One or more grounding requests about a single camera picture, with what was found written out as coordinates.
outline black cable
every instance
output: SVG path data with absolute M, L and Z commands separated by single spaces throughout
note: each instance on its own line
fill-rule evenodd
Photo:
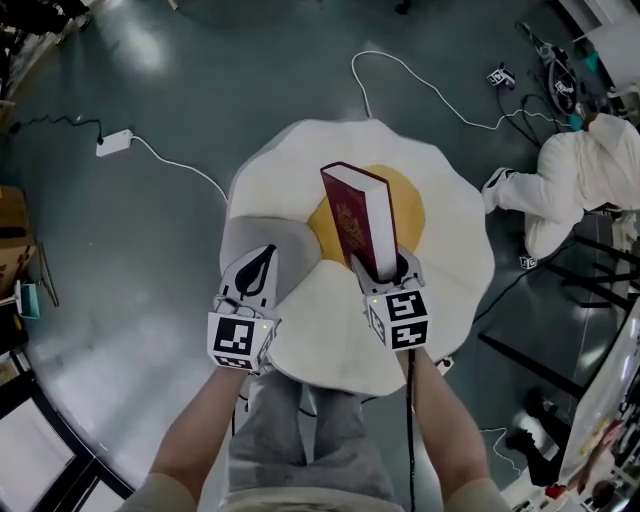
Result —
M 15 135 L 17 134 L 22 128 L 25 128 L 27 126 L 31 126 L 32 124 L 39 124 L 39 123 L 51 123 L 51 124 L 58 124 L 62 121 L 65 121 L 67 124 L 71 125 L 71 126 L 84 126 L 86 124 L 97 124 L 98 125 L 98 144 L 102 144 L 102 123 L 100 122 L 100 119 L 84 119 L 82 121 L 73 121 L 70 117 L 68 116 L 62 116 L 59 117 L 57 119 L 52 119 L 49 115 L 43 116 L 43 117 L 37 117 L 32 119 L 31 121 L 27 121 L 26 123 L 21 123 L 20 121 L 16 121 L 15 123 L 13 123 L 11 125 L 11 127 L 9 128 L 9 135 Z
M 547 102 L 547 100 L 545 98 L 543 98 L 542 96 L 540 96 L 539 94 L 526 94 L 522 100 L 521 100 L 521 104 L 522 104 L 522 115 L 524 117 L 525 123 L 527 123 L 527 126 L 529 127 L 529 129 L 531 130 L 531 133 L 533 133 L 535 135 L 535 132 L 533 130 L 533 128 L 531 127 L 531 125 L 529 124 L 529 120 L 527 119 L 527 115 L 525 114 L 525 110 L 527 107 L 527 101 L 529 101 L 529 99 L 531 98 L 537 98 L 539 99 L 542 103 L 544 103 L 544 106 L 547 107 L 547 112 L 549 112 L 549 117 L 551 117 L 551 119 L 553 119 L 553 125 L 556 128 L 556 133 L 562 133 L 560 131 L 560 128 L 558 127 L 558 119 L 556 118 L 555 114 L 553 113 L 553 109 L 551 108 L 551 105 L 549 105 L 549 103 Z
M 520 275 L 518 276 L 518 278 L 517 278 L 513 283 L 511 283 L 511 284 L 510 284 L 509 286 L 507 286 L 504 290 L 502 290 L 502 293 L 500 293 L 500 295 L 498 295 L 498 297 L 497 297 L 497 298 L 496 298 L 496 299 L 495 299 L 495 300 L 494 300 L 494 301 L 489 305 L 489 307 L 488 307 L 487 309 L 485 309 L 482 313 L 480 313 L 477 317 L 475 317 L 475 318 L 473 319 L 473 323 L 475 324 L 478 320 L 480 320 L 481 318 L 483 318 L 483 317 L 485 317 L 486 315 L 488 315 L 488 314 L 491 312 L 491 310 L 494 308 L 494 306 L 495 306 L 498 302 L 500 302 L 500 300 L 501 300 L 501 299 L 502 299 L 502 298 L 507 294 L 507 292 L 508 292 L 509 290 L 511 290 L 515 285 L 517 285 L 523 277 L 528 276 L 528 275 L 529 275 L 529 274 L 531 274 L 532 272 L 536 272 L 536 271 L 538 271 L 538 270 L 540 270 L 540 269 L 545 268 L 545 266 L 546 266 L 547 264 L 549 264 L 549 263 L 551 263 L 553 260 L 555 260 L 555 259 L 556 259 L 556 258 L 557 258 L 561 253 L 563 253 L 563 252 L 564 252 L 564 251 L 566 251 L 567 249 L 571 249 L 571 248 L 572 248 L 574 245 L 576 245 L 576 244 L 577 244 L 577 242 L 573 242 L 572 244 L 570 244 L 570 245 L 568 245 L 568 246 L 566 246 L 566 247 L 563 247 L 563 248 L 562 248 L 562 249 L 560 249 L 558 252 L 556 252 L 556 254 L 555 254 L 551 259 L 549 259 L 548 261 L 546 261 L 543 265 L 539 265 L 539 266 L 537 266 L 537 267 L 534 267 L 534 268 L 532 268 L 532 269 L 529 269 L 529 270 L 527 270 L 526 272 L 523 272 L 522 274 L 520 274 Z
M 413 367 L 416 352 L 409 350 L 409 369 L 407 371 L 407 441 L 409 444 L 409 496 L 411 498 L 411 512 L 416 510 L 416 457 L 413 446 Z
M 513 120 L 511 119 L 511 117 L 509 117 L 507 115 L 507 113 L 504 111 L 504 108 L 502 108 L 502 103 L 500 102 L 500 91 L 501 91 L 501 89 L 502 89 L 502 87 L 496 87 L 496 102 L 498 103 L 498 108 L 500 109 L 500 113 L 509 122 L 509 124 L 511 126 L 513 126 L 516 130 L 518 130 L 522 135 L 524 135 L 527 138 L 527 140 L 529 142 L 531 142 L 531 144 L 533 144 L 537 148 L 542 148 L 542 144 L 540 144 L 540 142 L 538 140 L 533 139 L 532 137 L 530 137 L 522 128 L 520 128 L 516 123 L 514 123 Z

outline forearm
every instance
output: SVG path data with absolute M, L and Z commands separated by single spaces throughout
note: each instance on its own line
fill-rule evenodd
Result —
M 196 503 L 229 426 L 247 373 L 218 368 L 165 434 L 151 467 L 182 483 Z
M 427 353 L 416 350 L 414 408 L 445 502 L 468 482 L 489 476 L 482 435 Z M 405 376 L 407 354 L 398 356 Z

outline book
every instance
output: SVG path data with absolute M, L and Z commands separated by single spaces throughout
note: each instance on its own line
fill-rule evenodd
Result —
M 398 242 L 387 180 L 344 162 L 320 170 L 345 263 L 355 254 L 378 282 L 398 269 Z

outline concrete floor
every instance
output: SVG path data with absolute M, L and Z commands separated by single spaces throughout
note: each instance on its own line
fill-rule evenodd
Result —
M 94 23 L 54 49 L 20 88 L 16 116 L 100 118 L 105 133 L 132 128 L 163 156 L 228 189 L 236 169 L 290 123 L 364 117 L 350 72 L 359 51 L 404 59 L 468 119 L 492 124 L 500 114 L 485 76 L 500 62 L 519 79 L 504 99 L 508 111 L 524 94 L 539 92 L 527 76 L 537 56 L 514 22 L 528 21 L 543 39 L 565 47 L 572 39 L 554 10 L 533 0 L 415 3 L 401 17 L 393 0 L 182 0 L 178 12 L 161 0 L 104 0 Z M 401 135 L 437 145 L 474 186 L 498 166 L 535 169 L 537 148 L 508 124 L 496 132 L 463 125 L 391 61 L 366 57 L 358 69 L 374 115 Z M 553 133 L 550 123 L 533 125 L 543 139 Z M 206 313 L 219 282 L 225 207 L 201 178 L 161 164 L 140 144 L 98 159 L 95 139 L 92 126 L 30 126 L 1 148 L 0 182 L 26 190 L 60 297 L 57 310 L 43 301 L 43 319 L 29 325 L 33 365 L 65 418 L 137 486 L 163 432 L 212 368 L 204 352 Z M 487 230 L 496 277 L 479 311 L 519 275 L 522 216 L 497 212 Z M 593 217 L 579 231 L 610 236 L 606 222 Z M 593 251 L 575 247 L 557 261 L 590 273 Z M 587 316 L 576 308 L 581 295 L 537 272 L 476 325 L 447 380 L 481 427 L 511 425 L 524 392 L 539 380 L 482 345 L 477 332 L 586 380 L 592 366 L 578 364 L 579 357 L 610 341 L 614 321 L 606 310 Z M 403 395 L 364 411 L 407 505 Z M 303 426 L 310 431 L 311 420 Z M 495 439 L 486 435 L 489 449 Z M 438 501 L 437 484 L 417 446 L 418 503 L 426 509 Z M 211 499 L 221 488 L 220 466 Z M 493 454 L 491 470 L 501 487 L 516 478 Z

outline cardboard box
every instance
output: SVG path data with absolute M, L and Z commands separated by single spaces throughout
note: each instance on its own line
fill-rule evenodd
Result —
M 0 298 L 9 295 L 35 250 L 24 193 L 0 186 Z

